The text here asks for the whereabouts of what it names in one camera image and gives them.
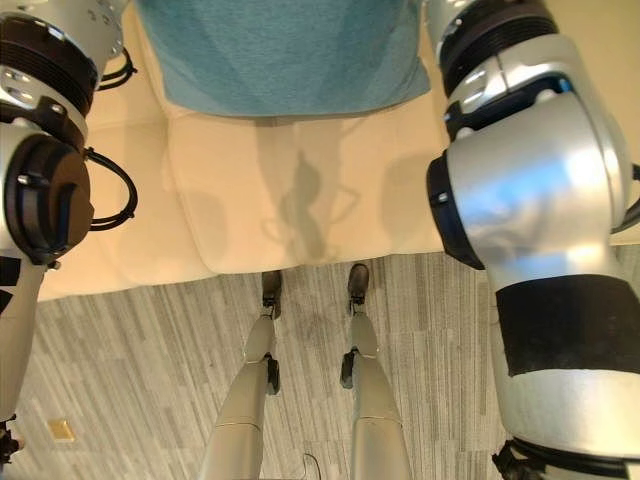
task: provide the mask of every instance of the black cable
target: black cable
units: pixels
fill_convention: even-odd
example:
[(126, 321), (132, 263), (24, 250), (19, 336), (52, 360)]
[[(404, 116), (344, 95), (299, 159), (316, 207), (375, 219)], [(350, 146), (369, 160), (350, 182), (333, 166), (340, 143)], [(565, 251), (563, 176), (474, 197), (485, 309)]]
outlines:
[[(313, 459), (313, 461), (316, 463), (316, 468), (318, 469), (318, 480), (322, 480), (322, 471), (320, 471), (320, 462), (318, 462), (318, 459), (316, 457), (314, 457), (313, 455), (311, 455), (310, 453), (303, 453), (302, 457), (310, 457), (311, 459)], [(307, 478), (307, 464), (306, 462), (302, 462), (304, 464), (304, 477), (302, 477), (302, 480), (306, 480)]]
[(122, 47), (122, 54), (125, 58), (125, 63), (122, 68), (116, 70), (115, 72), (107, 73), (102, 76), (102, 83), (98, 87), (98, 91), (102, 90), (110, 90), (112, 88), (119, 87), (120, 85), (124, 85), (129, 81), (129, 79), (133, 76), (134, 73), (138, 73), (136, 67), (133, 66), (133, 61), (131, 60), (131, 55), (129, 55), (129, 51)]
[(93, 147), (85, 149), (84, 153), (89, 160), (118, 175), (129, 189), (129, 200), (119, 213), (111, 215), (110, 217), (94, 218), (91, 221), (90, 230), (92, 232), (111, 230), (134, 217), (133, 213), (138, 206), (138, 191), (136, 190), (136, 186), (133, 183), (133, 180), (131, 180), (131, 177), (129, 177), (127, 172), (120, 168), (115, 162), (96, 152)]
[[(633, 164), (633, 179), (640, 182), (640, 165)], [(640, 198), (629, 207), (622, 223), (611, 230), (611, 233), (619, 233), (640, 223)]]

